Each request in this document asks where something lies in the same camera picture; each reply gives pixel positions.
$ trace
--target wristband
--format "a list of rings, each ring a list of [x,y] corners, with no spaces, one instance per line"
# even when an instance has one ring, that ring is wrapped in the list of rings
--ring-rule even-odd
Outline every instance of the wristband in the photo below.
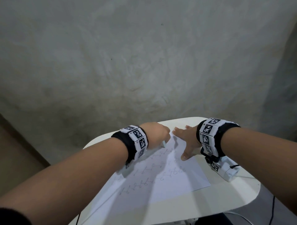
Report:
[[[138,160],[146,151],[148,147],[148,139],[145,131],[138,126],[130,125],[115,132],[111,137],[121,140],[128,150],[128,159],[126,167],[134,160]]]
[[[197,139],[202,144],[203,149],[215,157],[225,156],[221,148],[223,134],[230,128],[240,126],[234,122],[216,118],[209,118],[200,124],[197,126],[196,137],[197,133],[199,133],[199,139]]]

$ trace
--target person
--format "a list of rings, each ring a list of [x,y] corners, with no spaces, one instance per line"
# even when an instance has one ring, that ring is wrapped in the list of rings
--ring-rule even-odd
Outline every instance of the person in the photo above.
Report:
[[[159,123],[144,123],[140,127],[146,133],[148,149],[170,139],[169,128]],[[181,156],[183,161],[194,155],[194,149],[201,147],[196,131],[197,126],[173,131],[187,143]],[[297,143],[233,127],[223,134],[220,144],[225,155],[297,214]],[[22,224],[33,225],[68,224],[127,159],[128,149],[118,138],[111,137],[89,146],[40,171],[2,196],[0,219],[2,222],[22,219]]]

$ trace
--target hand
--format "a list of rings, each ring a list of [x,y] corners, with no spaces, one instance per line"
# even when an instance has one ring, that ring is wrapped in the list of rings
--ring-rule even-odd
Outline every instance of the hand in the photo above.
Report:
[[[170,140],[170,129],[157,122],[143,123],[140,125],[146,132],[148,138],[148,149],[154,149],[161,145],[162,141],[166,143]]]
[[[183,139],[187,143],[185,151],[181,155],[182,161],[185,161],[185,160],[191,158],[192,156],[197,155],[194,152],[194,150],[202,147],[200,142],[197,140],[196,131],[197,131],[197,126],[191,127],[188,125],[186,125],[185,130],[175,127],[174,130],[172,131],[172,133],[175,136]]]

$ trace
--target fingernail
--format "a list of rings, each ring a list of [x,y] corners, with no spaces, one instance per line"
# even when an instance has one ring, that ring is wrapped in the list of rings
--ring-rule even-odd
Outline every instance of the fingernail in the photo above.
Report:
[[[182,156],[181,156],[181,160],[182,160],[182,161],[186,161],[186,160],[187,160],[187,157],[184,156],[184,155],[182,155]]]

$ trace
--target white table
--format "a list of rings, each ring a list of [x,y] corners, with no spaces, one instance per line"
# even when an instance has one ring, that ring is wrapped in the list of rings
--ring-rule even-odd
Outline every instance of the white table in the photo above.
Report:
[[[170,130],[173,130],[174,127],[185,129],[186,125],[196,126],[205,119],[203,117],[189,117],[159,123],[169,127]],[[110,138],[113,133],[104,134],[93,139],[85,148]],[[211,169],[206,163],[204,156],[197,155],[195,158],[207,176],[211,184],[210,187],[117,215],[112,221],[98,221],[96,225],[149,225],[203,217],[244,206],[257,197],[260,191],[260,182],[243,168],[240,169],[237,177],[229,183]],[[82,211],[78,224],[85,220],[90,208],[91,204]],[[71,225],[76,223],[76,219],[71,222]]]

